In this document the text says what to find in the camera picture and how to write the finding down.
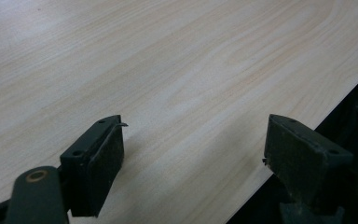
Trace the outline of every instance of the clamp jaw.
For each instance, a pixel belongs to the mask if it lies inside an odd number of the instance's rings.
[[[269,116],[264,156],[295,202],[280,204],[282,223],[345,223],[358,207],[353,154],[297,120]]]
[[[95,122],[60,156],[61,166],[20,175],[10,200],[0,203],[0,223],[69,223],[97,217],[124,159],[120,115]]]

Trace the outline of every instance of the wooden surface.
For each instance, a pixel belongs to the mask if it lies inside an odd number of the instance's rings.
[[[98,219],[223,223],[269,177],[268,115],[316,127],[358,83],[358,1],[0,1],[0,202],[121,114]]]

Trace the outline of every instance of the screw hole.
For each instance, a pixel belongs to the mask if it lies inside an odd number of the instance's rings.
[[[330,154],[335,154],[335,155],[339,154],[339,152],[337,150],[334,150],[334,149],[330,149],[330,150],[328,150],[328,152]]]
[[[45,176],[48,174],[47,171],[45,170],[38,170],[38,171],[34,171],[30,174],[27,175],[26,177],[26,181],[29,183],[34,183],[37,182],[43,178],[45,178]]]
[[[72,153],[72,155],[74,155],[74,156],[81,156],[81,155],[83,155],[83,151],[80,151],[80,150],[74,151],[74,152]]]

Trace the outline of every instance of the wood grain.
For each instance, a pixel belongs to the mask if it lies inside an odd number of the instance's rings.
[[[0,1],[0,202],[121,114],[98,219],[223,223],[270,176],[268,115],[316,127],[358,83],[358,1]]]

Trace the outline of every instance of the black machine part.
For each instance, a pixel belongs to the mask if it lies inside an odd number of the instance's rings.
[[[295,220],[296,223],[308,223],[304,219],[299,221],[300,217],[305,216],[301,211],[306,211],[308,215],[312,214],[314,217],[310,219],[313,221],[334,223],[332,220],[334,219],[337,223],[337,221],[340,221],[340,216],[338,215],[342,214],[342,210],[338,208],[342,208],[344,212],[342,222],[339,223],[358,223],[358,85],[324,119],[315,129],[315,132],[320,133],[353,154],[353,161],[349,168],[347,168],[347,165],[341,166],[341,171],[339,171],[340,168],[337,168],[337,172],[341,173],[341,177],[332,176],[337,181],[337,187],[333,190],[333,193],[338,197],[335,200],[319,202],[319,204],[336,203],[338,207],[329,210],[329,212],[323,212],[319,208],[319,213],[315,213],[315,207],[296,202],[290,196],[287,187],[279,177],[272,175],[228,223],[281,224],[295,223]],[[285,145],[284,141],[275,143]],[[285,217],[293,217],[293,219],[283,219],[283,213],[285,213]]]
[[[353,154],[297,120],[270,115],[264,153],[264,163],[295,202],[281,203],[282,223],[340,224],[341,204],[358,204]]]
[[[321,192],[331,185],[339,168],[349,165],[352,154],[302,123],[283,116],[270,115],[266,165],[286,186],[291,197],[309,206],[324,201]]]
[[[0,203],[0,223],[68,223],[97,217],[124,159],[120,115],[95,122],[61,155],[59,168],[20,175],[12,198]]]

